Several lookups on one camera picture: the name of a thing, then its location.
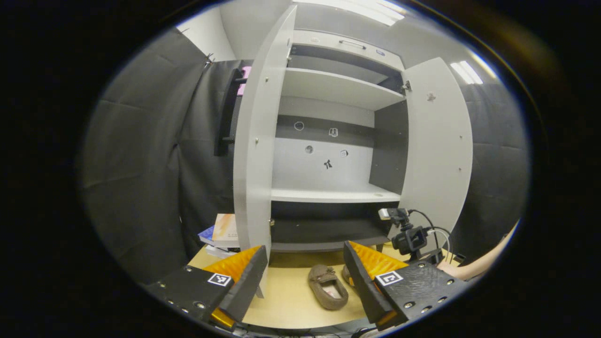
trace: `brown slipper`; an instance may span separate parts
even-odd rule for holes
[[[338,310],[349,301],[349,293],[330,266],[313,266],[309,272],[309,286],[319,303],[328,310]]]
[[[353,284],[353,279],[350,277],[349,269],[346,267],[346,265],[342,268],[342,278],[348,285],[355,286]]]

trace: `white shelf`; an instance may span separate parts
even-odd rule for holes
[[[348,76],[286,68],[281,96],[306,97],[377,111],[405,100],[402,94]]]
[[[291,188],[271,189],[272,201],[306,202],[306,203],[372,203],[398,202],[400,195],[379,188],[369,183],[344,187],[341,190],[305,190]]]

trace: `open cabinet door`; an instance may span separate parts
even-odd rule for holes
[[[400,207],[422,211],[434,226],[450,232],[463,208],[472,173],[468,107],[455,77],[441,58],[401,74],[411,89],[405,91],[409,147]],[[416,226],[428,224],[420,216],[415,221]]]
[[[240,249],[265,245],[271,251],[271,179],[275,127],[296,6],[279,18],[252,64],[238,115],[234,144],[234,212]],[[263,297],[267,270],[257,290]]]

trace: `wooden table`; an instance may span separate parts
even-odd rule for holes
[[[401,256],[390,243],[384,245],[382,253],[398,260],[409,259],[409,255]],[[203,268],[220,260],[207,254],[206,249],[202,248],[189,265]],[[349,291],[349,302],[342,309],[324,309],[311,291],[307,279],[309,271],[317,264],[332,266]],[[262,327],[305,329],[337,325],[366,317],[355,288],[346,284],[342,278],[343,267],[342,251],[271,253],[265,297],[254,297],[242,322]]]

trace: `drawer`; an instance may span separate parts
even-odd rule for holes
[[[309,45],[335,49],[368,58],[397,70],[405,70],[401,58],[398,57],[398,55],[363,41],[340,35],[295,29],[293,43],[295,45]]]

